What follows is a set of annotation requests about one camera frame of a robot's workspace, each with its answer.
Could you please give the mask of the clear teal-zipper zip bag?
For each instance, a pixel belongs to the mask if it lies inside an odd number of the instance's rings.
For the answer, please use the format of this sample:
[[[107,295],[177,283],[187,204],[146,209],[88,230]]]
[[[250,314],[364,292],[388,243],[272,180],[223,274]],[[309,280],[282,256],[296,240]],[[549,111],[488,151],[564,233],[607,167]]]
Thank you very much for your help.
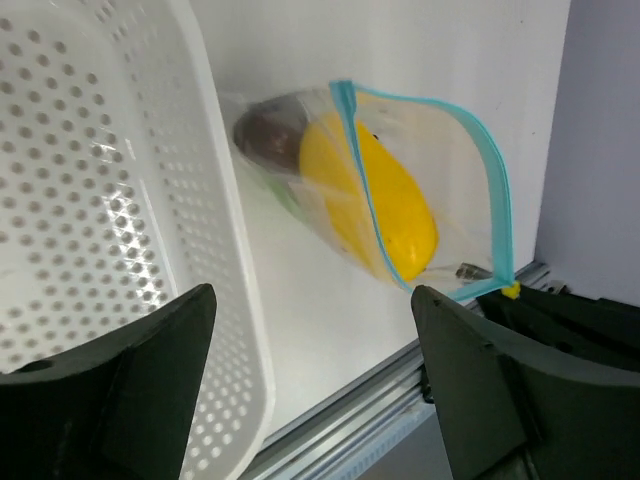
[[[223,113],[280,205],[371,277],[457,301],[518,290],[505,160],[471,112],[342,79],[228,94]]]

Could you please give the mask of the green toy pepper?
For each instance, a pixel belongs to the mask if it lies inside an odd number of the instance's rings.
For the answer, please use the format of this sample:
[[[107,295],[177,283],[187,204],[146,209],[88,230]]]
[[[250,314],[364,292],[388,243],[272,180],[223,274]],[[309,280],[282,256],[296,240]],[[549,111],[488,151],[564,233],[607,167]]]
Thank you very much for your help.
[[[295,192],[286,183],[278,179],[269,181],[270,189],[276,200],[297,220],[302,223],[307,222],[307,217],[300,206]]]

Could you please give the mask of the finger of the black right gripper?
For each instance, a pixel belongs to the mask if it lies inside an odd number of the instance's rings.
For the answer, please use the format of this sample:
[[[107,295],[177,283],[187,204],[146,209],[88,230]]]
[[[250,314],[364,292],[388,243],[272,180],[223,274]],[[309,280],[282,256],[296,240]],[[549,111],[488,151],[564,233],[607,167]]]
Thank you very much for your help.
[[[617,301],[524,288],[515,299],[477,299],[485,318],[561,352],[639,370],[639,308]]]

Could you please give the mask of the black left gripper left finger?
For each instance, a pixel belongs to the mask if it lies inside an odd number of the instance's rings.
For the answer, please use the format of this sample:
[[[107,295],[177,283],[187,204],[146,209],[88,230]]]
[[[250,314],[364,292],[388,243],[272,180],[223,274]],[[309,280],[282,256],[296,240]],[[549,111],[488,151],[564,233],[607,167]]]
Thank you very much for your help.
[[[216,307],[213,287],[201,284],[2,375],[2,478],[178,478]]]

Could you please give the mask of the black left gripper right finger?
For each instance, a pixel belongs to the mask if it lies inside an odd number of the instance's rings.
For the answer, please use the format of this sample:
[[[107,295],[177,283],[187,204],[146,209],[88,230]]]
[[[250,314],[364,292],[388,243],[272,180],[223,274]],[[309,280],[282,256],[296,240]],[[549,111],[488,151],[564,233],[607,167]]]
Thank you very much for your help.
[[[635,479],[639,370],[546,346],[425,286],[411,297],[457,479]]]

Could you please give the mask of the dark red toy fruit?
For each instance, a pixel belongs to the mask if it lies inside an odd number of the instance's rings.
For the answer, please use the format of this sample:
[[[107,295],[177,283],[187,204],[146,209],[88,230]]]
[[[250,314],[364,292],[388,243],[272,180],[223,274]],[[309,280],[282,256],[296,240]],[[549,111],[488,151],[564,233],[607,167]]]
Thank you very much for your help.
[[[265,169],[297,174],[307,113],[294,95],[250,104],[235,122],[233,141],[251,161]]]

